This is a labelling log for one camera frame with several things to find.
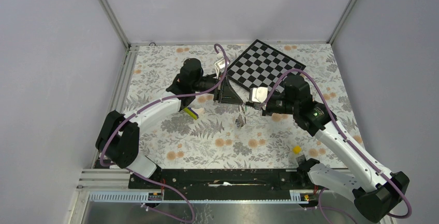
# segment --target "checkerboard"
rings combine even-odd
[[[305,65],[256,40],[227,69],[229,79],[250,91],[255,87],[267,87],[268,91],[279,77],[289,69],[303,70]],[[283,83],[276,88],[284,91]]]

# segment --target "floral tablecloth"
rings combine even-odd
[[[228,45],[229,58],[236,59],[248,45]],[[347,131],[362,144],[354,114],[329,44],[273,45],[306,65],[310,74]],[[187,58],[201,60],[205,74],[214,73],[217,60],[213,46],[140,47],[124,111],[157,99],[171,85]],[[244,101],[248,92],[232,83]],[[318,96],[312,88],[312,94]],[[296,126],[291,115],[260,116],[247,108],[247,123],[237,128],[238,106],[214,103],[212,95],[198,96],[190,105],[204,108],[194,120],[180,112],[165,118],[141,134],[140,152],[162,168],[296,168],[295,146],[307,158],[319,159],[332,168],[345,168],[337,156],[321,142]]]

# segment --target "floor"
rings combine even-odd
[[[224,46],[236,59],[248,45]],[[362,144],[360,132],[329,44],[278,44],[275,49],[306,65],[305,71],[317,82],[332,111],[347,131]],[[216,55],[211,45],[140,47],[124,111],[158,98],[179,72],[187,58],[201,60],[205,74],[214,73]],[[232,82],[246,101],[248,92]],[[211,95],[198,96],[193,108],[204,108],[198,120],[180,112],[141,134],[140,152],[162,168],[296,168],[292,152],[300,146],[307,158],[316,158],[332,168],[345,168],[324,144],[299,129],[291,115],[263,117],[248,108],[247,123],[235,126],[238,107],[214,103]]]

